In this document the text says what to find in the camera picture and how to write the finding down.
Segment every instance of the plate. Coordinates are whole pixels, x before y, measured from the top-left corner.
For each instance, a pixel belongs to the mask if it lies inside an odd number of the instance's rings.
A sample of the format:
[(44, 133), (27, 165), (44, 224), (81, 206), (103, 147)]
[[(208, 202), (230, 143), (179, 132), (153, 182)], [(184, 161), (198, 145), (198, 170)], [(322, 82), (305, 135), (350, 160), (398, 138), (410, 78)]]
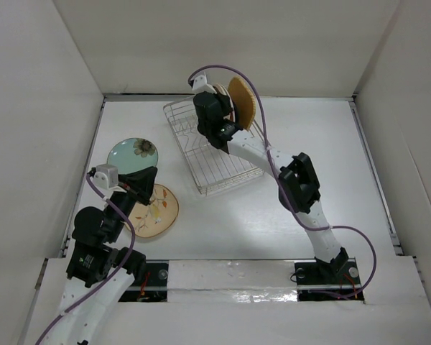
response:
[(107, 157), (107, 164), (115, 165), (118, 174), (135, 173), (146, 167), (156, 167), (157, 163), (157, 147), (142, 138), (129, 138), (119, 142)]
[(169, 188), (155, 184), (150, 205), (136, 203), (129, 220), (136, 236), (148, 239), (166, 231), (179, 214), (179, 203)]

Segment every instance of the screw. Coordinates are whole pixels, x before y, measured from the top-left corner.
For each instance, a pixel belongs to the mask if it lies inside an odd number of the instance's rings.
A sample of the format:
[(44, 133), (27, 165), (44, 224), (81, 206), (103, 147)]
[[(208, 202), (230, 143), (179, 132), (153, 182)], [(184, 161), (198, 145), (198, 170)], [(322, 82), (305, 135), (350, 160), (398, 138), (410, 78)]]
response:
[(295, 271), (295, 276), (296, 276), (298, 279), (303, 279), (303, 278), (305, 278), (305, 270), (304, 270), (304, 269), (302, 269), (302, 268), (299, 268), (297, 271)]
[(158, 272), (158, 278), (161, 280), (167, 279), (167, 270), (160, 270)]
[(352, 267), (348, 270), (348, 273), (352, 278), (357, 278), (359, 276), (359, 271), (356, 267)]

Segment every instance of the red wire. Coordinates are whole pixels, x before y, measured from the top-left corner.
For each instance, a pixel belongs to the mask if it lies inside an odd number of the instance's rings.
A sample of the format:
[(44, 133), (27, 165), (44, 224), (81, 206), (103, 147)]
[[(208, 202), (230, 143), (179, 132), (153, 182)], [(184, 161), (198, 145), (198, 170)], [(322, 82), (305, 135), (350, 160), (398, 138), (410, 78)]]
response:
[(344, 276), (346, 279), (348, 279), (348, 280), (350, 281), (350, 283), (352, 284), (352, 286), (353, 286), (353, 290), (354, 290), (354, 293), (355, 293), (354, 298), (357, 300), (357, 299), (358, 299), (358, 294), (356, 293), (356, 284), (354, 283), (354, 281), (351, 279), (351, 277), (350, 277), (349, 275), (344, 274), (343, 276)]
[(150, 272), (147, 272), (145, 275), (145, 281), (141, 285), (141, 296), (145, 295), (144, 288), (147, 286), (147, 282), (149, 281)]

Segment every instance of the black motor joint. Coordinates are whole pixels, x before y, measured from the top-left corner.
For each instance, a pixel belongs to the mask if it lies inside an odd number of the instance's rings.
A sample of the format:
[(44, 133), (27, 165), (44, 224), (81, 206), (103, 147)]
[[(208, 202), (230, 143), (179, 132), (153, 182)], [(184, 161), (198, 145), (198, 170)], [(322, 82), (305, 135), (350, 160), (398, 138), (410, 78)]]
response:
[(242, 130), (238, 124), (225, 119), (234, 109), (230, 97), (219, 93), (202, 92), (193, 98), (198, 116), (198, 131), (216, 149), (227, 150), (227, 142), (233, 134)]

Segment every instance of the white table surface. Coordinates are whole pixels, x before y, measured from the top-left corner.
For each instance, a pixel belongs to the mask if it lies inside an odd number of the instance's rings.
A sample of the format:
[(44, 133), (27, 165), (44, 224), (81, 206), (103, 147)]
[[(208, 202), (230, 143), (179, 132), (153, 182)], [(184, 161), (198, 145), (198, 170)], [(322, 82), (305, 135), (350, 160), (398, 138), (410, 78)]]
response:
[[(148, 259), (313, 257), (307, 235), (279, 203), (278, 188), (269, 176), (214, 195), (199, 194), (163, 113), (166, 103), (107, 102), (88, 165), (105, 163), (111, 148), (129, 137), (143, 137), (157, 146), (156, 182), (177, 196), (180, 212), (172, 228), (152, 239), (137, 238), (134, 248)], [(392, 257), (386, 215), (349, 103), (264, 98), (264, 108), (272, 144), (312, 158), (329, 222), (358, 227), (371, 238), (380, 258)], [(85, 183), (77, 210), (86, 206), (103, 208), (103, 201)], [(335, 234), (351, 256), (371, 261), (363, 239), (345, 230)], [(128, 246), (129, 236), (124, 230), (114, 246)]]
[[(162, 112), (165, 104), (108, 102), (89, 163), (89, 167), (104, 163), (109, 150), (129, 137), (156, 144), (157, 183), (177, 196), (180, 215), (163, 235), (136, 241), (135, 249), (147, 259), (313, 257), (304, 231), (280, 206), (268, 176), (208, 197), (198, 194)], [(412, 258), (394, 255), (348, 102), (265, 98), (264, 106), (272, 144), (291, 155), (303, 151), (311, 156), (329, 222), (356, 226), (374, 243), (379, 265), (365, 291), (366, 302), (214, 303), (205, 296), (178, 295), (167, 303), (119, 303), (99, 344), (431, 344), (430, 306)], [(87, 185), (77, 210), (85, 206), (103, 207)], [(121, 235), (116, 247), (128, 245), (127, 235)], [(335, 235), (350, 256), (356, 256), (364, 281), (372, 264), (366, 243), (344, 230)], [(33, 344), (54, 316), (69, 257), (70, 250), (67, 258), (48, 263), (25, 344)], [(219, 270), (211, 273), (205, 268), (210, 262), (193, 265), (190, 272), (178, 262), (172, 264), (171, 285), (181, 288), (176, 277), (184, 275), (190, 292), (201, 284), (204, 289), (220, 284)], [(272, 272), (263, 274), (264, 265), (259, 262), (257, 270), (252, 262), (248, 267), (259, 282), (271, 282)], [(283, 264), (278, 267), (284, 270)], [(192, 274), (198, 270), (210, 271), (204, 281)]]

